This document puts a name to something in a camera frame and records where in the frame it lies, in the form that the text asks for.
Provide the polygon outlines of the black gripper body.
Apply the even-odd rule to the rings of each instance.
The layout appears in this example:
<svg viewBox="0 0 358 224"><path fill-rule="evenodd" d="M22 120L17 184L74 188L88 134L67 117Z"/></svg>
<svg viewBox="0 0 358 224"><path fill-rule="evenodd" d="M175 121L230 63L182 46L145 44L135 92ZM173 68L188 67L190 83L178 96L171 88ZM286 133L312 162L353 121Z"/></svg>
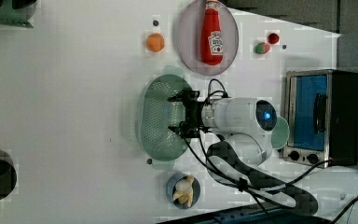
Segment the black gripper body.
<svg viewBox="0 0 358 224"><path fill-rule="evenodd" d="M198 138L200 130L205 128L201 117L204 103L198 100L199 97L199 91L183 90L182 103L186 108L186 118L181 123L181 130L184 138Z"/></svg>

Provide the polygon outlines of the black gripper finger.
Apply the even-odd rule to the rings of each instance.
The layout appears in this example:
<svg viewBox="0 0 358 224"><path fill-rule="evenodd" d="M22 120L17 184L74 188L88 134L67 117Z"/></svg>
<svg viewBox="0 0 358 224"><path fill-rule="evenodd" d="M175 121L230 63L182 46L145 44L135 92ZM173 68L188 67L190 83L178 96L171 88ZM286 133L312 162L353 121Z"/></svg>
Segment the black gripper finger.
<svg viewBox="0 0 358 224"><path fill-rule="evenodd" d="M168 102L183 102L186 98L186 95L183 92L177 92L175 95L169 97L167 99Z"/></svg>
<svg viewBox="0 0 358 224"><path fill-rule="evenodd" d="M185 134L186 126L184 123L180 123L178 126L169 126L168 129L175 134Z"/></svg>

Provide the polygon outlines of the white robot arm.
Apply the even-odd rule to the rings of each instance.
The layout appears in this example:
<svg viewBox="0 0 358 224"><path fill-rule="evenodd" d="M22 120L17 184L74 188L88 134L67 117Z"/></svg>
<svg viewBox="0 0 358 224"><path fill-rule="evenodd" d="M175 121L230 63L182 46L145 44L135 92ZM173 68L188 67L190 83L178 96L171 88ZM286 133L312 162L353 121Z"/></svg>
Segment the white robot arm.
<svg viewBox="0 0 358 224"><path fill-rule="evenodd" d="M289 126L272 104L257 98L220 99L182 90L168 98L185 108L185 119L172 126L186 143L212 131L220 141L204 148L201 163L219 183L245 191L257 200L329 224L358 224L358 168L335 165L327 157L307 157L309 169L295 178L275 175L260 167L276 149L276 132Z"/></svg>

